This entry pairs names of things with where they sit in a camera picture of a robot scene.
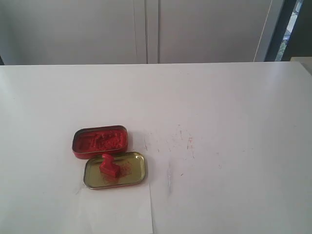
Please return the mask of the white cabinet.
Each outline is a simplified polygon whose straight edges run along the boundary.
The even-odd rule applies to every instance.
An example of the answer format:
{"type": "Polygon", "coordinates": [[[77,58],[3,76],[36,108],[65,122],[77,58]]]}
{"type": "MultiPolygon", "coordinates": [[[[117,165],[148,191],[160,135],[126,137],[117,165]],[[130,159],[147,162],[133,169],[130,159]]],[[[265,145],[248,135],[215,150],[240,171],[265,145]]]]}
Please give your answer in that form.
{"type": "Polygon", "coordinates": [[[256,62],[281,0],[3,0],[6,65],[256,62]]]}

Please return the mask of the white paper sheet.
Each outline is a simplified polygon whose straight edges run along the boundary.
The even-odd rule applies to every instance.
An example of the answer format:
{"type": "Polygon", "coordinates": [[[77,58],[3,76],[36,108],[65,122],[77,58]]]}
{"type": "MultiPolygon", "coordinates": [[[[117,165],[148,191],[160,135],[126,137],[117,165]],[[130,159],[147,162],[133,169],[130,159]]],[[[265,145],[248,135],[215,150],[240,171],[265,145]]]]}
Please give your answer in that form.
{"type": "Polygon", "coordinates": [[[82,189],[77,229],[79,234],[152,234],[150,185],[82,189]]]}

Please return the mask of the red stamp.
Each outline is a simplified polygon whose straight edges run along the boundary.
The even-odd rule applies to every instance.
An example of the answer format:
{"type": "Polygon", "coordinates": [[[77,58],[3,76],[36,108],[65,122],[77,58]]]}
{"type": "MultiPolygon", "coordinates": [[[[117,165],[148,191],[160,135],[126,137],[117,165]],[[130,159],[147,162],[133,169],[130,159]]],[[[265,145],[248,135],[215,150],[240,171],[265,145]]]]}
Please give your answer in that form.
{"type": "Polygon", "coordinates": [[[119,177],[120,166],[115,164],[114,157],[109,154],[103,154],[102,158],[103,162],[99,166],[100,171],[111,177],[119,177]]]}

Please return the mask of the red ink paste tin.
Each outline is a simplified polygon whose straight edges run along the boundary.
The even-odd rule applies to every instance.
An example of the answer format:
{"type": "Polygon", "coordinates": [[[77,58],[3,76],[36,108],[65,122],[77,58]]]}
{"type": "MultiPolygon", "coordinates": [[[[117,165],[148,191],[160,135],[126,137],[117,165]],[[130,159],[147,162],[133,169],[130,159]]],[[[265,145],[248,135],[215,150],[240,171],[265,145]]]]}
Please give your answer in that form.
{"type": "Polygon", "coordinates": [[[124,153],[127,148],[128,132],[122,125],[80,129],[74,134],[72,142],[72,151],[79,159],[124,153]]]}

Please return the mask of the gold tin lid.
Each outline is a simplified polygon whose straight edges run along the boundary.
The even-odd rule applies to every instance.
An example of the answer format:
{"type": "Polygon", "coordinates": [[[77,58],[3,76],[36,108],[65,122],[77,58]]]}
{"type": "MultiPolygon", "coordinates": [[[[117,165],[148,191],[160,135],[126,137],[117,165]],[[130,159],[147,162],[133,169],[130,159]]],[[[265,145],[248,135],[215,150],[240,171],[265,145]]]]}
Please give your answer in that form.
{"type": "Polygon", "coordinates": [[[85,165],[83,182],[94,190],[137,185],[145,179],[146,162],[138,152],[125,152],[113,155],[114,164],[120,166],[120,176],[112,177],[100,171],[101,156],[89,159],[85,165]]]}

